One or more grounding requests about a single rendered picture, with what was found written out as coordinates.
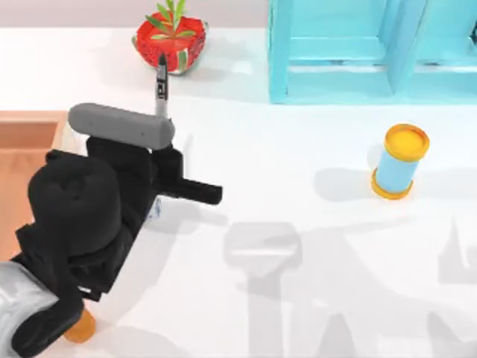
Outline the pale grey rounded box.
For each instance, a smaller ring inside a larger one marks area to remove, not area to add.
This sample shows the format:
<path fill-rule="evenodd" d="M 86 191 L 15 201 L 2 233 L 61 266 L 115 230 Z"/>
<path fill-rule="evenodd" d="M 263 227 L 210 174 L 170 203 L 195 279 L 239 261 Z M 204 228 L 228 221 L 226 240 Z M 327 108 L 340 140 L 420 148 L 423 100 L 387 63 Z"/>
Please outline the pale grey rounded box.
<path fill-rule="evenodd" d="M 152 150 L 170 146 L 175 135 L 170 119 L 102 104 L 75 105 L 69 110 L 68 122 L 79 134 Z"/>

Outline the red plant pot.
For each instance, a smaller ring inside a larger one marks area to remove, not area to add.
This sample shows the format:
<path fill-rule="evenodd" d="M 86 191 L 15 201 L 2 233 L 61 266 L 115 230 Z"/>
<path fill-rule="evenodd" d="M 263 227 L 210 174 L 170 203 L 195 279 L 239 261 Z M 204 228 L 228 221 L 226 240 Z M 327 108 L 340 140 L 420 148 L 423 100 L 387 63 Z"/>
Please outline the red plant pot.
<path fill-rule="evenodd" d="M 145 16 L 132 37 L 142 59 L 156 67 L 164 55 L 171 74 L 188 71 L 199 58 L 205 43 L 208 23 L 186 15 L 187 0 L 164 0 L 157 11 Z"/>

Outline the salmon-coloured shallow box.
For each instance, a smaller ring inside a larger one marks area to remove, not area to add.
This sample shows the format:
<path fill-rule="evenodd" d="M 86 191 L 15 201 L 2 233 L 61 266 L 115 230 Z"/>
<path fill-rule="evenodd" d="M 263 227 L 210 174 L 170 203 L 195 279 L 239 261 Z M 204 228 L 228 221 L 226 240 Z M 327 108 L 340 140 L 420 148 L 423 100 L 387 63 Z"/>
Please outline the salmon-coloured shallow box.
<path fill-rule="evenodd" d="M 28 183 L 51 149 L 76 152 L 65 111 L 0 110 L 0 260 L 19 253 L 15 231 L 32 219 Z"/>

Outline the orange cylinder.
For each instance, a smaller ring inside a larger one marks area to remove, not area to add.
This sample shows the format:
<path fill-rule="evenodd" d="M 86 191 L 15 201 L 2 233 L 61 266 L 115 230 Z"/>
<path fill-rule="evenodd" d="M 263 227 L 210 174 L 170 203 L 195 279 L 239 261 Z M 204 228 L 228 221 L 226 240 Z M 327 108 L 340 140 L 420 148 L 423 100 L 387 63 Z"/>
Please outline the orange cylinder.
<path fill-rule="evenodd" d="M 96 321 L 89 310 L 84 309 L 80 319 L 64 333 L 65 339 L 73 343 L 84 343 L 89 340 L 96 331 Z"/>

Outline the light blue rack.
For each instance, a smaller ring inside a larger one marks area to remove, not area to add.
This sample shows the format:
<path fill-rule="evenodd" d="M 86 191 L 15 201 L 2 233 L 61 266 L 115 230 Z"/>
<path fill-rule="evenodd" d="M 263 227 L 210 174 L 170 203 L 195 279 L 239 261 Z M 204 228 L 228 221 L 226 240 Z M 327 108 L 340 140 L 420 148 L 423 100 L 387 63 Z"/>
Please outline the light blue rack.
<path fill-rule="evenodd" d="M 477 0 L 268 0 L 277 104 L 477 104 Z"/>

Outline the blue and yellow can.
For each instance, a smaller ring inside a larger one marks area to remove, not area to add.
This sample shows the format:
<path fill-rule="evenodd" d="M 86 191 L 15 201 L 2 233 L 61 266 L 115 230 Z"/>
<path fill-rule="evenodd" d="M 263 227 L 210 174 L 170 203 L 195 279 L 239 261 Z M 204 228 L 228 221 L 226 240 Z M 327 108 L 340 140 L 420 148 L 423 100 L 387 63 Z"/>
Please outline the blue and yellow can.
<path fill-rule="evenodd" d="M 388 200 L 404 198 L 413 186 L 414 173 L 429 144 L 426 133 L 415 125 L 398 124 L 389 128 L 371 177 L 373 191 Z"/>

